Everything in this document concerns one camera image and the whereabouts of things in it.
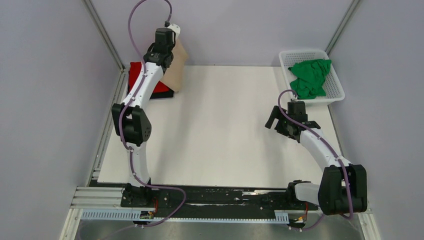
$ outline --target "gray wall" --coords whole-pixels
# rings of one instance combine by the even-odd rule
[[[424,238],[423,13],[422,0],[364,0],[330,55],[340,143],[367,169],[384,240]]]
[[[118,69],[80,0],[0,7],[0,239],[59,237]]]
[[[278,52],[325,49],[352,0],[171,0],[172,23],[193,65],[278,66]],[[127,32],[139,0],[92,0],[123,63],[139,61]],[[141,52],[154,41],[169,7],[163,0],[140,5],[132,33]]]

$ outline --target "gray floor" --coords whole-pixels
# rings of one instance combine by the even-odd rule
[[[318,215],[310,214],[309,224]],[[76,240],[99,240],[116,230],[132,225],[129,221],[84,220]],[[286,225],[262,223],[183,223],[164,222],[152,228],[131,228],[107,238],[108,240],[363,240],[359,220],[329,216],[313,230],[295,232]]]

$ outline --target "white plastic basket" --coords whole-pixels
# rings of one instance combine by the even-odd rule
[[[282,51],[278,54],[278,56],[281,63],[282,74],[284,75],[285,83],[289,89],[292,89],[290,87],[290,83],[297,79],[297,77],[289,70],[289,67],[293,67],[296,63],[306,60],[329,59],[327,53],[319,49]],[[330,72],[325,78],[322,88],[324,89],[326,96],[317,96],[315,99],[302,99],[302,101],[304,101],[307,106],[318,104],[328,105],[332,102],[340,101],[345,98],[345,92],[343,91],[333,65],[331,65]]]

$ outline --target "folded clothes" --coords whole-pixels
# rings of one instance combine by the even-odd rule
[[[297,92],[299,99],[326,96],[323,85],[330,72],[331,62],[329,59],[314,59],[296,63],[288,68],[297,77],[290,83],[290,87]]]

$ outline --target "red cloth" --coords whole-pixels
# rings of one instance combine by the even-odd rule
[[[137,78],[139,77],[140,72],[142,71],[142,63],[141,62],[131,62],[129,66],[129,90],[133,88],[134,84],[136,84]],[[156,84],[156,87],[153,90],[153,93],[164,93],[171,90],[169,87],[167,87],[165,84],[163,84],[161,81],[159,81]]]

